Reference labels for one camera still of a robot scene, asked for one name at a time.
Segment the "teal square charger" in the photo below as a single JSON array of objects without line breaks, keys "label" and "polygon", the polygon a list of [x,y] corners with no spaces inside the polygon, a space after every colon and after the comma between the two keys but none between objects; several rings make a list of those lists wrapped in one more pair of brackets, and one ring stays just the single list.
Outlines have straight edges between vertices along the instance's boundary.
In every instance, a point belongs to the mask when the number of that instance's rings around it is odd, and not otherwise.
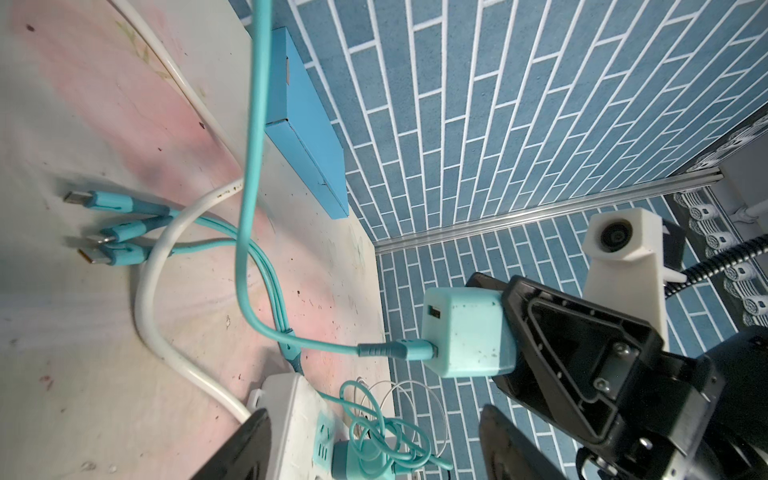
[{"label": "teal square charger", "polygon": [[491,377],[514,370],[517,346],[502,306],[502,294],[487,288],[432,288],[425,298],[422,331],[416,340],[341,345],[297,337],[285,326],[266,326],[254,313],[245,265],[257,203],[269,109],[285,80],[272,29],[272,4],[256,1],[252,22],[252,81],[244,190],[236,244],[236,295],[248,323],[289,353],[313,349],[355,357],[420,361],[441,378]]}]

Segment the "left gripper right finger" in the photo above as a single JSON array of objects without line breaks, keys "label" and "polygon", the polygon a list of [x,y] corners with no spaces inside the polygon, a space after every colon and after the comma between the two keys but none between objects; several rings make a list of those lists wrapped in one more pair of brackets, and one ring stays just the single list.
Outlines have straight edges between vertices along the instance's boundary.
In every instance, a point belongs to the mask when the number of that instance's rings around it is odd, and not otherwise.
[{"label": "left gripper right finger", "polygon": [[565,479],[561,471],[496,406],[480,414],[479,439],[489,479]]}]

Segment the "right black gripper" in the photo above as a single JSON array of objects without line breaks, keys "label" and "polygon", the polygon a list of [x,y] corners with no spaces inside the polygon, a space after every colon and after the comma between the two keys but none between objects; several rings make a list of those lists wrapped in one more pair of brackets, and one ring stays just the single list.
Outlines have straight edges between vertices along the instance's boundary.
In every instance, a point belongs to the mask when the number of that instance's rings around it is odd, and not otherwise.
[{"label": "right black gripper", "polygon": [[664,345],[646,321],[516,275],[467,282],[499,294],[516,365],[507,397],[576,438],[577,475],[602,479],[764,479],[767,330],[752,326],[694,361],[692,383],[656,378]]}]

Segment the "white multicolour power strip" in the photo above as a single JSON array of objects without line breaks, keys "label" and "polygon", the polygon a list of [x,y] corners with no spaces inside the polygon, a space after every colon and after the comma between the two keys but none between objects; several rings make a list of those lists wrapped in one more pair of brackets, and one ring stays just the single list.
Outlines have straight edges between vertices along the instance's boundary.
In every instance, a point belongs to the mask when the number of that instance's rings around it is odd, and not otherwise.
[{"label": "white multicolour power strip", "polygon": [[369,458],[359,458],[352,448],[351,418],[298,373],[267,377],[251,392],[247,407],[266,411],[271,422],[268,479],[361,479],[366,470],[377,479],[395,477],[383,469],[386,460],[370,439],[362,441]]}]

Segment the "teal plug adapter with prongs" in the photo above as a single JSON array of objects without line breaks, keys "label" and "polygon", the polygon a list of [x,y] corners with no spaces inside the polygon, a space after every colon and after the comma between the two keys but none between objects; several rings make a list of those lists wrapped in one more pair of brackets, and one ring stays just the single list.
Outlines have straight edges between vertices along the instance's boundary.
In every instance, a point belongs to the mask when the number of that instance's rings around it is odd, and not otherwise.
[{"label": "teal plug adapter with prongs", "polygon": [[[139,265],[149,260],[153,246],[140,245],[134,242],[154,230],[167,227],[180,211],[168,205],[140,200],[133,196],[106,191],[90,190],[85,192],[68,192],[63,201],[80,205],[84,208],[118,214],[138,214],[142,217],[123,223],[107,226],[96,235],[88,237],[94,246],[90,249],[80,249],[79,253],[91,264],[106,264],[109,266]],[[210,216],[201,216],[195,224],[223,234],[223,239],[198,241],[191,244],[172,247],[168,256],[177,254],[192,254],[213,248],[234,246],[237,236],[236,228],[223,220]],[[270,299],[277,304],[271,307],[276,315],[276,329],[282,334],[293,335],[289,326],[285,303],[279,290],[276,272],[269,263],[266,254],[251,240],[248,247],[249,255],[256,263],[261,273],[267,274],[265,280]],[[291,363],[296,372],[302,373],[300,349],[295,341],[278,343],[284,359]],[[345,390],[354,389],[360,392],[363,399],[370,402],[370,407],[363,406],[355,400],[348,401],[340,396],[328,396],[320,393],[325,400],[338,405],[345,405],[345,412],[352,413],[350,427],[351,440],[338,441],[333,446],[333,461],[340,466],[332,473],[334,479],[389,479],[397,474],[416,473],[427,465],[447,470],[448,478],[454,469],[452,461],[441,458],[446,449],[437,447],[433,440],[415,424],[401,418],[384,417],[382,405],[377,402],[370,392],[371,387],[363,385],[362,381],[349,381],[341,387],[340,394]],[[387,440],[394,440],[390,446],[384,435],[392,434]]]}]

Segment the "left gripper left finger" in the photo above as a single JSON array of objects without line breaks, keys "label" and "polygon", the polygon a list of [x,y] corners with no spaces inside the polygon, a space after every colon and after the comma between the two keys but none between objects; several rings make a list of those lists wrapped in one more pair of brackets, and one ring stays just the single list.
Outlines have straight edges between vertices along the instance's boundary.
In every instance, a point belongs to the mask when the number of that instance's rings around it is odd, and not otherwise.
[{"label": "left gripper left finger", "polygon": [[256,410],[192,476],[193,480],[263,480],[272,447],[271,419]]}]

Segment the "light blue box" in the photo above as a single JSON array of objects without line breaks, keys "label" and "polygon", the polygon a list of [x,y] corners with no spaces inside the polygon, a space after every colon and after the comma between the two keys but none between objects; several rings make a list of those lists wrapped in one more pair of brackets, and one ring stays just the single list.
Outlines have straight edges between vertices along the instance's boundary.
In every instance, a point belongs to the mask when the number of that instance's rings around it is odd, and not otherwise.
[{"label": "light blue box", "polygon": [[285,27],[272,31],[265,132],[328,216],[346,218],[343,149]]}]

